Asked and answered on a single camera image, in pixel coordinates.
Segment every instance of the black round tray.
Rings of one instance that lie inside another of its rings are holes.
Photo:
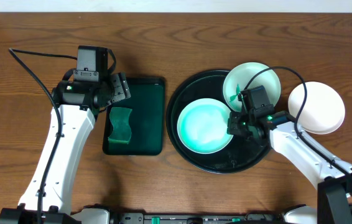
[[[224,149],[212,154],[193,152],[180,141],[177,120],[189,103],[212,98],[227,105],[223,97],[223,82],[228,73],[229,70],[209,70],[190,77],[173,93],[166,112],[168,135],[178,153],[194,166],[208,172],[239,172],[257,164],[269,152],[269,147],[260,147],[238,136],[234,136]]]

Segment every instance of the wooden surface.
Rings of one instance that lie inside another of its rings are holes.
[[[76,55],[79,45],[109,47],[117,71],[166,79],[166,101],[189,76],[244,62],[284,65],[306,81],[332,86],[346,118],[332,134],[315,136],[352,163],[352,14],[0,14],[0,210],[15,208],[35,171],[51,105],[8,47]],[[21,55],[52,89],[75,61]],[[277,71],[278,108],[299,81]],[[117,209],[172,213],[244,213],[316,206],[310,182],[281,155],[230,175],[204,172],[183,160],[164,133],[159,156],[106,156],[100,115],[83,151],[72,207],[102,203]]]

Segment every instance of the white background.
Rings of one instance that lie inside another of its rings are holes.
[[[0,12],[352,12],[352,0],[0,0]]]

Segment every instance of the sponge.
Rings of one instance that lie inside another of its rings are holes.
[[[132,109],[113,107],[109,112],[109,120],[113,125],[113,132],[108,137],[109,143],[129,144],[132,130],[129,125],[129,116]]]

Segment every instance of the white plate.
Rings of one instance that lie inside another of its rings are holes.
[[[223,83],[223,96],[231,109],[241,111],[243,104],[236,97],[238,90],[243,91],[250,79],[266,68],[269,67],[262,63],[248,62],[238,65],[229,72]],[[281,83],[277,74],[273,70],[266,71],[257,76],[249,85],[249,88],[260,85],[264,86],[270,103],[275,106],[281,95]]]
[[[227,134],[231,110],[222,102],[204,98],[191,102],[177,120],[177,134],[191,151],[210,154],[222,150],[232,140]]]
[[[307,82],[307,100],[299,123],[314,134],[328,134],[337,130],[345,119],[345,105],[340,95],[324,83]],[[303,84],[297,86],[288,99],[288,110],[297,115],[304,96]]]

